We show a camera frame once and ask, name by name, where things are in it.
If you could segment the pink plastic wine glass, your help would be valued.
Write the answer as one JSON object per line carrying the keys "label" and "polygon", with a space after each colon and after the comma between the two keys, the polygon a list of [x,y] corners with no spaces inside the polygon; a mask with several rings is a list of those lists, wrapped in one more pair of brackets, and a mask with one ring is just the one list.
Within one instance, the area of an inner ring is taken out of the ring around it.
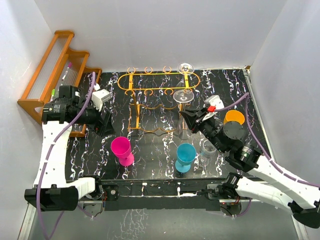
{"label": "pink plastic wine glass", "polygon": [[111,142],[111,151],[118,158],[119,163],[128,167],[134,163],[134,156],[131,150],[131,143],[128,138],[119,136]]}

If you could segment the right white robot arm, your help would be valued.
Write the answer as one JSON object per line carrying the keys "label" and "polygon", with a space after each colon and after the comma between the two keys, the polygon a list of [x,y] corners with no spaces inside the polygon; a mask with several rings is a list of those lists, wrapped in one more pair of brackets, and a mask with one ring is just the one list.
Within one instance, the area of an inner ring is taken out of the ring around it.
{"label": "right white robot arm", "polygon": [[193,134],[201,132],[235,169],[260,178],[266,184],[252,181],[238,173],[230,173],[221,185],[207,190],[209,196],[230,199],[244,197],[280,208],[291,214],[299,223],[313,229],[320,227],[320,189],[303,184],[301,179],[289,178],[288,172],[262,151],[243,141],[245,130],[237,121],[218,127],[213,117],[207,118],[213,106],[201,110],[186,109],[180,112]]}

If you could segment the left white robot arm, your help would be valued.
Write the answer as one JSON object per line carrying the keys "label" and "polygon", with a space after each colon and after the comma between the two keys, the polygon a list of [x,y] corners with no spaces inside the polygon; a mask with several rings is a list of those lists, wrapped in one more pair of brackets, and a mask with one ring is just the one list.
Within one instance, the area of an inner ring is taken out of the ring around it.
{"label": "left white robot arm", "polygon": [[43,141],[37,176],[31,189],[24,191],[24,199],[43,212],[73,211],[78,201],[88,195],[97,200],[103,195],[102,185],[94,176],[67,182],[65,176],[68,139],[74,124],[87,125],[98,136],[115,131],[111,113],[102,114],[111,93],[98,84],[89,89],[87,96],[71,85],[61,85],[58,96],[42,109]]}

